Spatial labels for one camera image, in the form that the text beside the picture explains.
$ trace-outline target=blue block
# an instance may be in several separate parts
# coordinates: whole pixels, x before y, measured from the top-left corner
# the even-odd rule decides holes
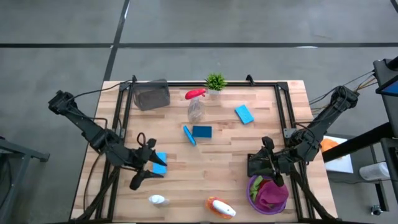
[[[236,114],[238,114],[239,118],[241,118],[241,121],[243,124],[248,124],[248,123],[254,121],[254,118],[251,115],[248,108],[246,107],[246,105],[242,105],[242,106],[236,108],[235,112],[236,112]]]
[[[192,136],[199,138],[211,138],[211,126],[193,126]]]
[[[156,152],[157,157],[161,159],[163,162],[166,162],[166,152]],[[154,163],[153,172],[155,174],[166,174],[166,166],[159,165]]]
[[[189,141],[191,141],[191,143],[196,146],[197,142],[194,140],[193,136],[191,135],[191,132],[188,130],[187,126],[184,125],[184,132],[187,135]]]

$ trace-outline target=potted plant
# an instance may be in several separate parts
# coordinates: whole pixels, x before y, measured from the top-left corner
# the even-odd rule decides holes
[[[221,73],[210,73],[206,79],[205,86],[209,90],[209,94],[218,95],[221,90],[226,87],[226,81]]]

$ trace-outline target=white pot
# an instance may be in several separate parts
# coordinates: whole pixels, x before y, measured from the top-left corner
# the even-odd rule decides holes
[[[221,90],[220,91],[218,91],[218,90],[208,90],[208,92],[209,92],[210,95],[219,95],[221,93]]]

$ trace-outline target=pink cloth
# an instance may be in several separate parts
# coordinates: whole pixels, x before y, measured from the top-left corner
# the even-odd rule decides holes
[[[273,181],[269,181],[259,190],[254,204],[261,210],[268,211],[282,206],[288,197],[286,185],[278,187]]]

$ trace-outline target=purple bowl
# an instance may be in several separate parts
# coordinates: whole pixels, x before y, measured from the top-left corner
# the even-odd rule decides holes
[[[254,176],[252,176],[252,177],[249,179],[248,187],[247,187],[247,189],[246,189],[246,196],[248,197],[248,200],[249,200],[250,205],[251,205],[257,212],[259,212],[259,213],[261,213],[261,214],[264,214],[264,215],[275,215],[275,214],[278,214],[278,213],[282,212],[282,211],[285,209],[285,207],[286,207],[286,202],[287,202],[287,200],[286,200],[284,203],[279,204],[279,206],[275,206],[274,208],[271,208],[271,209],[268,210],[268,211],[261,210],[260,208],[257,208],[257,207],[256,207],[256,205],[254,204],[254,202],[251,200],[251,197],[250,197],[250,187],[252,186],[252,184],[253,184],[253,182],[255,181],[256,178],[257,178],[257,176],[254,175]],[[263,178],[264,180],[271,180],[270,177],[267,177],[267,176],[264,176],[264,175],[262,176],[262,178]]]

